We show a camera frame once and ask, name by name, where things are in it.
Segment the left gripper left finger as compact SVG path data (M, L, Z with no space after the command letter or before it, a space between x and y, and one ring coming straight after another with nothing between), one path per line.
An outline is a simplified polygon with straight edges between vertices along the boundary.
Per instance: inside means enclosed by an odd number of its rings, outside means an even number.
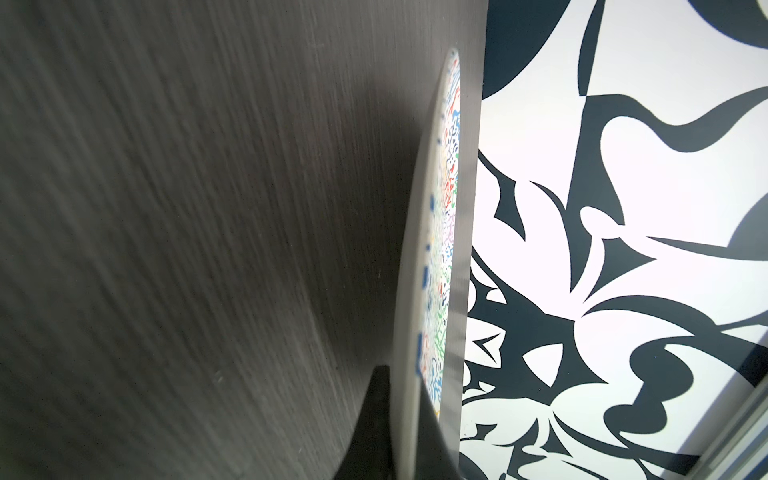
M390 429L390 373L376 366L363 399L347 452L335 480L386 480L393 475Z

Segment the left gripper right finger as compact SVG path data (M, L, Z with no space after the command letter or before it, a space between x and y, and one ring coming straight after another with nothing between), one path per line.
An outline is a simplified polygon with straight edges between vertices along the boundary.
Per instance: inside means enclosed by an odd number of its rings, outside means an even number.
M460 480L424 383L419 398L415 480Z

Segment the colourful squiggle pattern plate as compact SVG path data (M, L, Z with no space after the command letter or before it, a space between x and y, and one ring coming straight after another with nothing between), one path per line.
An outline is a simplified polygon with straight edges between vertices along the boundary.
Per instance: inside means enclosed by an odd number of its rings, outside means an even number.
M419 422L440 417L461 132L461 64L450 50L441 68L415 162L400 258L390 426L397 479L417 476Z

